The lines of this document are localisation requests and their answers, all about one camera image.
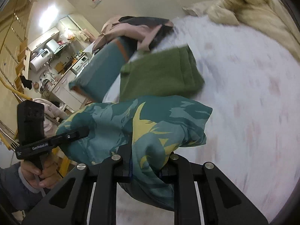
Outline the left hand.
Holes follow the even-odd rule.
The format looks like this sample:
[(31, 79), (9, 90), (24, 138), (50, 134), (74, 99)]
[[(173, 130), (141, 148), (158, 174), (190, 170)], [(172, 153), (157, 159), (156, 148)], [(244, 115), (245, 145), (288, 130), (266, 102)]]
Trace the left hand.
[(52, 153), (42, 156), (43, 169), (40, 170), (32, 162), (22, 160), (21, 173), (29, 185), (35, 189), (52, 189), (62, 178), (57, 172), (57, 164)]

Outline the left forearm grey sleeve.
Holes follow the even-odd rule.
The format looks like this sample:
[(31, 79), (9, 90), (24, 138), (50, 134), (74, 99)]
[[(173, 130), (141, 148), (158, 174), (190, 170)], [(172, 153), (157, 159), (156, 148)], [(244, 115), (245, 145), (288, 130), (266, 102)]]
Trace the left forearm grey sleeve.
[(1, 211), (12, 214), (29, 212), (43, 199), (41, 192), (30, 186), (21, 172), (20, 163), (1, 168)]

